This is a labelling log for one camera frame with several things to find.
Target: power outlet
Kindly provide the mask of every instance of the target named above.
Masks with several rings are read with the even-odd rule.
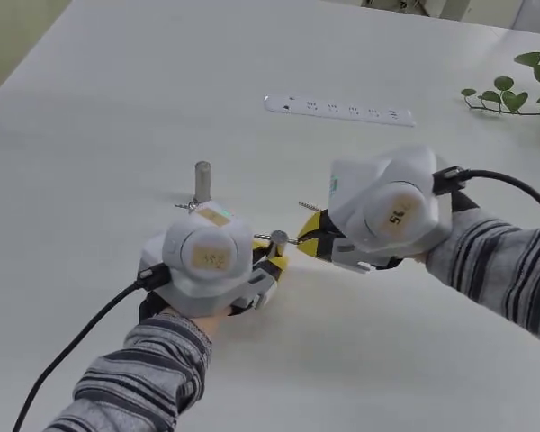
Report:
[[[355,120],[399,126],[416,125],[409,110],[366,108],[353,103],[321,101],[309,97],[269,94],[264,98],[268,111],[283,114],[312,115],[327,119]]]

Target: striped sleeve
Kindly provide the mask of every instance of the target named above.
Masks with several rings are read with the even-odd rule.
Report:
[[[204,392],[210,340],[189,320],[158,315],[126,337],[124,349],[96,359],[74,402],[47,432],[167,432]]]
[[[540,229],[516,228],[480,208],[453,217],[453,233],[428,254],[427,270],[540,337]]]

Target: white table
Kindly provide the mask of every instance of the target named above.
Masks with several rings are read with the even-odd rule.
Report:
[[[540,119],[483,117],[458,97],[508,72],[528,88],[512,58],[529,50],[540,35],[318,0],[74,0],[0,90],[0,430],[131,281],[197,160],[217,199],[293,235],[309,215],[298,200],[326,204],[333,158],[409,143],[540,190]],[[264,94],[290,92],[410,108],[418,126],[264,110]],[[469,192],[540,225],[518,191]],[[120,345],[139,300],[56,371],[25,430]],[[361,276],[292,252],[274,303],[221,332],[207,388],[181,430],[540,431],[540,342],[413,263]]]

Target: black wire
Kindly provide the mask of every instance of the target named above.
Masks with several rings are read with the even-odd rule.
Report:
[[[68,357],[72,350],[76,348],[80,342],[82,342],[82,339],[84,339],[86,335],[90,333],[90,330],[94,328],[94,326],[104,317],[104,315],[106,315],[114,306],[116,306],[128,295],[134,293],[139,288],[142,288],[142,285],[140,285],[140,283],[138,282],[135,282],[128,288],[122,290],[116,297],[108,301],[108,303],[103,308],[101,308],[100,311],[96,313],[92,319],[90,319],[90,321],[88,321],[88,323],[85,325],[84,328],[82,328],[80,333],[78,333],[76,337],[72,339],[72,342],[70,342],[67,347],[64,348],[60,354],[58,354],[58,356],[52,361],[52,363],[50,363],[48,367],[44,369],[44,372],[40,374],[38,380],[36,380],[30,392],[28,393],[28,396],[26,397],[26,401],[24,402],[24,405],[20,410],[20,414],[18,414],[18,418],[16,419],[16,423],[14,424],[14,428],[12,429],[13,432],[20,432],[20,428],[22,427],[22,423],[24,422],[24,419],[28,414],[28,410],[30,409],[32,402],[34,401],[38,390],[46,381],[46,378],[48,378],[49,375],[54,371],[54,369],[56,369],[58,365],[62,363],[62,361],[66,357]]]
[[[501,182],[504,182],[508,185],[517,187],[522,192],[530,195],[540,204],[540,193],[534,187],[524,183],[521,180],[518,180],[511,175],[497,173],[495,171],[487,171],[483,169],[467,169],[460,173],[460,178],[462,180],[470,180],[471,178],[491,178],[494,180],[500,180]]]

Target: screw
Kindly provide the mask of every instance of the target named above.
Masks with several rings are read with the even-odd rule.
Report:
[[[198,207],[199,204],[200,204],[199,202],[190,201],[188,204],[174,204],[174,206],[177,209],[188,210],[189,213],[192,213],[196,209],[196,207]]]
[[[310,204],[309,202],[304,201],[298,201],[298,205],[301,207],[304,207],[305,209],[311,210],[313,212],[321,212],[322,209],[314,204]]]

